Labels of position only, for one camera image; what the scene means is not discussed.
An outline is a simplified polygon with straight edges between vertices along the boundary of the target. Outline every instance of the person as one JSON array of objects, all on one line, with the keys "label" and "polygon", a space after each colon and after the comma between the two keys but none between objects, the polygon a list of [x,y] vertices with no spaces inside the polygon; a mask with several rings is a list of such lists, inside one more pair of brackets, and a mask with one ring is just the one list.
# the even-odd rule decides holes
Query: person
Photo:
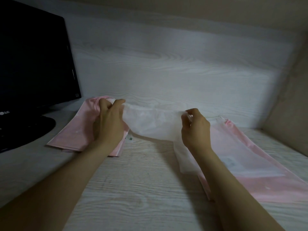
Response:
[{"label": "person", "polygon": [[[125,100],[112,105],[99,100],[100,116],[94,122],[94,141],[74,159],[0,209],[1,230],[58,231],[78,202],[88,181],[123,137]],[[212,191],[226,231],[284,230],[237,181],[211,148],[210,123],[190,109],[192,121],[182,116],[182,139],[196,159]]]}]

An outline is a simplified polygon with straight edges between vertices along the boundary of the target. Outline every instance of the black monitor stand base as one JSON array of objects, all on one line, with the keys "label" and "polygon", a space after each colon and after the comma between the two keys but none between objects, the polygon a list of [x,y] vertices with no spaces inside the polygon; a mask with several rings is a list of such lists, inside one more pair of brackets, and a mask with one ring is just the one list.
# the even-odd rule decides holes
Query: black monitor stand base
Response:
[{"label": "black monitor stand base", "polygon": [[30,143],[47,134],[55,126],[56,121],[45,116],[0,123],[0,153]]}]

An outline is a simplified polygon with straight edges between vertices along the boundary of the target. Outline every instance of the white wooden desk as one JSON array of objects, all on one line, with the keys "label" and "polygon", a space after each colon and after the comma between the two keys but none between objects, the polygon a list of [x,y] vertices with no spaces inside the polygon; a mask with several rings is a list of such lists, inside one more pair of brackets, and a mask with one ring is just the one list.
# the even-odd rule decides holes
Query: white wooden desk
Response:
[{"label": "white wooden desk", "polygon": [[[44,178],[74,153],[45,144],[75,115],[47,114],[57,121],[47,135],[0,154],[0,206]],[[272,157],[305,181],[308,158],[258,130],[242,129]],[[287,230],[308,229],[308,203],[263,204]],[[198,178],[180,173],[168,141],[134,136],[121,157],[98,168],[67,225],[68,230],[222,230],[215,204],[208,202]]]}]

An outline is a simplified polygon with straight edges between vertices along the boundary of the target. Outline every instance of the hand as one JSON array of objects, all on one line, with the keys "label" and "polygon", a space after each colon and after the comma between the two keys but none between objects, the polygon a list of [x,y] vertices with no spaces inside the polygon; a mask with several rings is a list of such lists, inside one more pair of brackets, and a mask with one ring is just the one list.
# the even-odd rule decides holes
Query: hand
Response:
[{"label": "hand", "polygon": [[210,123],[198,109],[189,109],[192,122],[187,115],[182,115],[182,140],[188,150],[194,154],[198,150],[211,149]]},{"label": "hand", "polygon": [[100,115],[93,123],[94,142],[113,151],[123,139],[124,123],[122,120],[124,99],[111,104],[106,99],[99,100]]}]

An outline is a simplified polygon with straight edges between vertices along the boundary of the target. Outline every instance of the folded pink bag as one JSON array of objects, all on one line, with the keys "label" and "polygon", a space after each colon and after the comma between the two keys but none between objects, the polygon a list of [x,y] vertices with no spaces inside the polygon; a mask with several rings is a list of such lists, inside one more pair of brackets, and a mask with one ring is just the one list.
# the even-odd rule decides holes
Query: folded pink bag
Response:
[{"label": "folded pink bag", "polygon": [[[74,118],[47,145],[70,151],[83,151],[94,140],[93,123],[100,113],[98,101],[101,98],[111,97],[101,96],[86,99]],[[123,123],[123,139],[110,156],[119,156],[122,153],[125,138],[129,132],[129,127],[125,122]]]},{"label": "folded pink bag", "polygon": [[[265,153],[255,145],[233,122],[226,120],[226,131],[235,136],[241,143],[248,147],[253,153],[268,160],[270,163],[281,169],[284,175],[273,177],[237,177],[239,182],[259,202],[281,202],[292,203],[308,201],[308,184]],[[209,200],[213,200],[209,185],[202,173],[198,175],[203,189]]]}]

